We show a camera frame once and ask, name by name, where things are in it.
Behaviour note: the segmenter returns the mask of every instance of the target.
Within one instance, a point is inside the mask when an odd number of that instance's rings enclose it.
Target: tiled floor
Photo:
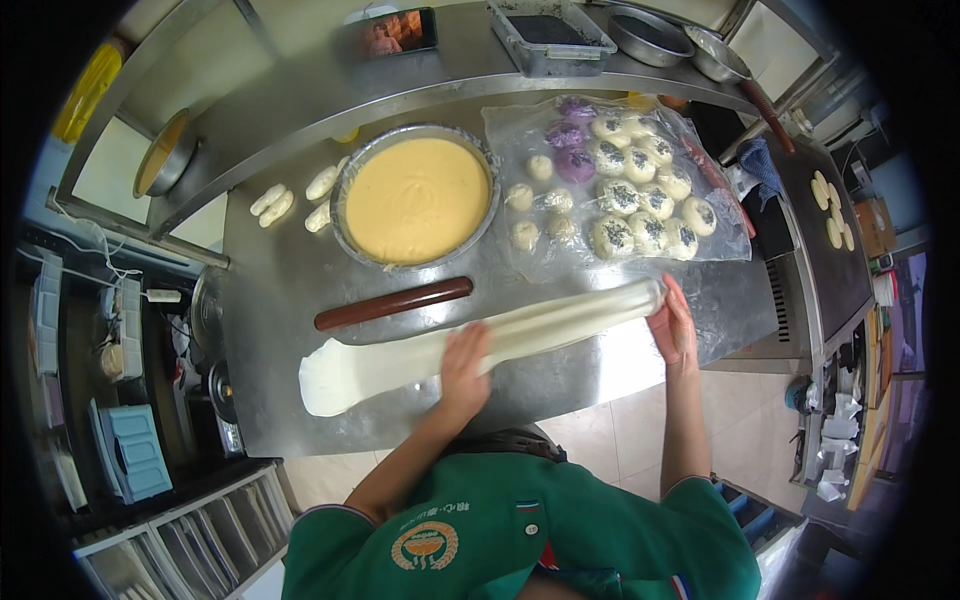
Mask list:
[[[806,491],[789,483],[798,417],[783,405],[791,375],[702,373],[713,470],[783,508],[800,512]],[[659,385],[608,404],[538,423],[571,462],[598,479],[660,499],[664,397]],[[389,450],[287,459],[289,492],[300,510],[343,502]]]

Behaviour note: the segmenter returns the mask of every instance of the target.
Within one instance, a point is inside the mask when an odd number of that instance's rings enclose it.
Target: phone screen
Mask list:
[[[366,59],[433,48],[437,45],[433,11],[413,9],[363,21],[360,44]]]

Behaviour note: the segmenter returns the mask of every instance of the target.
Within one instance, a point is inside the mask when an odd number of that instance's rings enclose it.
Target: cardboard box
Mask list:
[[[897,233],[882,198],[871,198],[855,204],[856,220],[860,223],[863,250],[870,258],[883,256],[897,247]]]

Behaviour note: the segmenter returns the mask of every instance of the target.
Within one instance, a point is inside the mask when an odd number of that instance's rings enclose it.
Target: dough roll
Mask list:
[[[660,282],[644,278],[611,290],[550,300],[489,317],[490,353],[481,362],[480,372],[503,361],[563,348],[614,325],[648,317],[660,309],[663,298]],[[369,397],[439,374],[449,330],[368,346],[347,346],[330,338],[300,361],[303,406],[311,415],[335,417]]]

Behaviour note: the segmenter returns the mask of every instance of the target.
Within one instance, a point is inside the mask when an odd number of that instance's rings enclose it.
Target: rolling pin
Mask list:
[[[313,326],[317,327],[318,331],[329,331],[338,327],[386,317],[387,315],[395,315],[414,308],[464,298],[472,292],[473,282],[470,281],[469,277],[454,277],[327,310],[314,317]]]

